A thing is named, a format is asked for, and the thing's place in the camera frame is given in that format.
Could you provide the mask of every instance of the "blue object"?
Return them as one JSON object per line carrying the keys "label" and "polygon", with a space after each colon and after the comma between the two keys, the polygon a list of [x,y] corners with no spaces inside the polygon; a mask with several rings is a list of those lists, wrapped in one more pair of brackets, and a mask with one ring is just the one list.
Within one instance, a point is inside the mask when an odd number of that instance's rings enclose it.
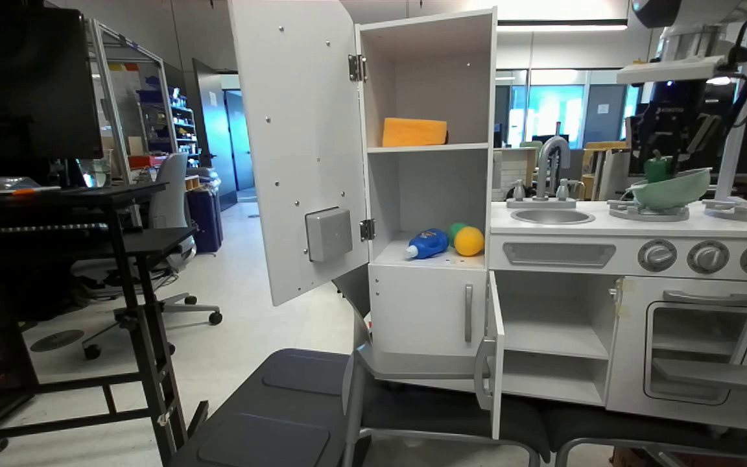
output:
{"label": "blue object", "polygon": [[406,240],[405,258],[425,258],[449,252],[449,234],[441,227],[428,227]]}

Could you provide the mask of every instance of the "oven door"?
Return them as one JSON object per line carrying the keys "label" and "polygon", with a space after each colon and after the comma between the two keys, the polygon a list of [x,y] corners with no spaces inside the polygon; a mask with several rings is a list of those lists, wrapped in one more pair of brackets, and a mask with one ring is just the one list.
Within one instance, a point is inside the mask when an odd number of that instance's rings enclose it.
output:
{"label": "oven door", "polygon": [[747,392],[666,378],[666,366],[747,366],[747,283],[626,278],[606,406],[747,427]]}

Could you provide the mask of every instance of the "chair backrest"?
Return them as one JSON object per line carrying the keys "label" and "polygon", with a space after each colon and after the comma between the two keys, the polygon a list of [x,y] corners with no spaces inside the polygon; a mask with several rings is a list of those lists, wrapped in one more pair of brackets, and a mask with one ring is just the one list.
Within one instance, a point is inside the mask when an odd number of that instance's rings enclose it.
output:
{"label": "chair backrest", "polygon": [[[148,203],[148,225],[151,227],[187,227],[187,155],[170,152],[157,169],[157,180],[165,180],[165,190],[155,191]],[[194,256],[194,239],[181,240],[181,253],[169,256],[170,270],[181,270],[183,262]]]}

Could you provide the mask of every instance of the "green bowl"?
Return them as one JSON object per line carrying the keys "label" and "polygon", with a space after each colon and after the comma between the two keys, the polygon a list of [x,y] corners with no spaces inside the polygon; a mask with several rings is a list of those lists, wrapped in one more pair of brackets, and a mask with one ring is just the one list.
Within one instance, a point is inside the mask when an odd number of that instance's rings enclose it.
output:
{"label": "green bowl", "polygon": [[644,183],[633,190],[633,196],[646,209],[677,209],[709,191],[710,165],[679,170],[672,178]]}

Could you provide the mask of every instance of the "open cabinet door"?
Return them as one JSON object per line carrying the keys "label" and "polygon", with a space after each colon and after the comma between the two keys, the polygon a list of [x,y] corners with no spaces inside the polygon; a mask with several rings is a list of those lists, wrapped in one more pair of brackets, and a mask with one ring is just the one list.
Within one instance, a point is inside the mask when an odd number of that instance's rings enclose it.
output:
{"label": "open cabinet door", "polygon": [[234,0],[273,304],[367,262],[356,26],[336,0]]}

